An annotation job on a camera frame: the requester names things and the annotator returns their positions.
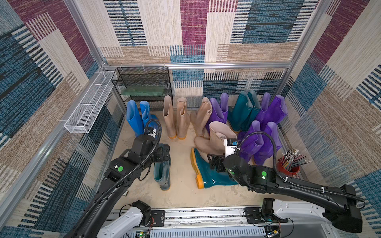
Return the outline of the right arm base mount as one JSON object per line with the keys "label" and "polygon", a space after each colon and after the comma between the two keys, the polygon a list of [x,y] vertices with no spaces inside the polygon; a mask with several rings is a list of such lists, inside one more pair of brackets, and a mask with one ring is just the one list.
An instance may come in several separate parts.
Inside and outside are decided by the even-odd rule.
{"label": "right arm base mount", "polygon": [[274,198],[265,198],[261,207],[244,208],[243,216],[247,219],[248,224],[287,223],[288,219],[276,216],[273,209],[274,202]]}

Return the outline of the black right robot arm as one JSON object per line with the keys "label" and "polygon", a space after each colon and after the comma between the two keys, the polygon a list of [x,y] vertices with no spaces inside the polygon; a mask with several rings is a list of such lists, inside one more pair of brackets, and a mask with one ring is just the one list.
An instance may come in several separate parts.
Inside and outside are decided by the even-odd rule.
{"label": "black right robot arm", "polygon": [[264,132],[259,134],[266,136],[272,143],[273,167],[250,165],[239,155],[243,143],[228,139],[226,148],[232,151],[223,156],[208,154],[210,168],[219,173],[227,172],[230,179],[249,191],[286,195],[320,206],[324,209],[323,217],[339,230],[355,234],[363,231],[361,209],[357,203],[364,203],[365,199],[357,196],[353,186],[323,186],[281,173],[276,165],[274,139]]}

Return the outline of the blue boot from pile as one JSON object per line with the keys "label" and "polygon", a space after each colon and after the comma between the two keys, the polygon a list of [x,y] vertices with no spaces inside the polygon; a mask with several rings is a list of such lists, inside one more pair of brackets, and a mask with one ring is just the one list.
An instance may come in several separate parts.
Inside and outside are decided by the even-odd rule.
{"label": "blue boot from pile", "polygon": [[149,124],[147,123],[151,119],[156,119],[156,120],[158,119],[156,115],[152,115],[150,113],[149,103],[147,101],[140,101],[140,109],[142,112],[141,118],[143,121],[143,127],[145,128],[146,126],[149,126],[154,128],[155,131],[157,131],[158,125],[156,122],[151,122]]}

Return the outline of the beige boot front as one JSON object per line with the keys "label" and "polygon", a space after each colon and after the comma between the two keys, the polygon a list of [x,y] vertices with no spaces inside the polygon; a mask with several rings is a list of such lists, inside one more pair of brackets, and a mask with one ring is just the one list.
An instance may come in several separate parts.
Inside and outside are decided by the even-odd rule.
{"label": "beige boot front", "polygon": [[177,99],[177,137],[185,139],[190,124],[190,116],[187,111],[187,99],[180,97]]}

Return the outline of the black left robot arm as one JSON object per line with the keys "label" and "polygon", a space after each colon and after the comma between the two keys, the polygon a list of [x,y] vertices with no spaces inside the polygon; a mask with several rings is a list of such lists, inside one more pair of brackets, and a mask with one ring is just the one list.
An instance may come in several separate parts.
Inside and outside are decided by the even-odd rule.
{"label": "black left robot arm", "polygon": [[170,147],[160,143],[161,135],[160,121],[150,119],[143,134],[134,139],[132,148],[110,163],[96,195],[66,238],[96,238],[122,195],[136,179],[143,180],[142,172],[154,163],[170,161]]}

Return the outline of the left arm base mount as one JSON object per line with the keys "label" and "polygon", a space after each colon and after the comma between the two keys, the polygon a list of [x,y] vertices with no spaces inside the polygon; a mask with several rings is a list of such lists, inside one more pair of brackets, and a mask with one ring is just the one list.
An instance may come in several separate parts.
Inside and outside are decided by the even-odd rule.
{"label": "left arm base mount", "polygon": [[132,203],[132,208],[137,208],[143,215],[139,226],[164,227],[165,210],[152,210],[152,208],[141,200]]}

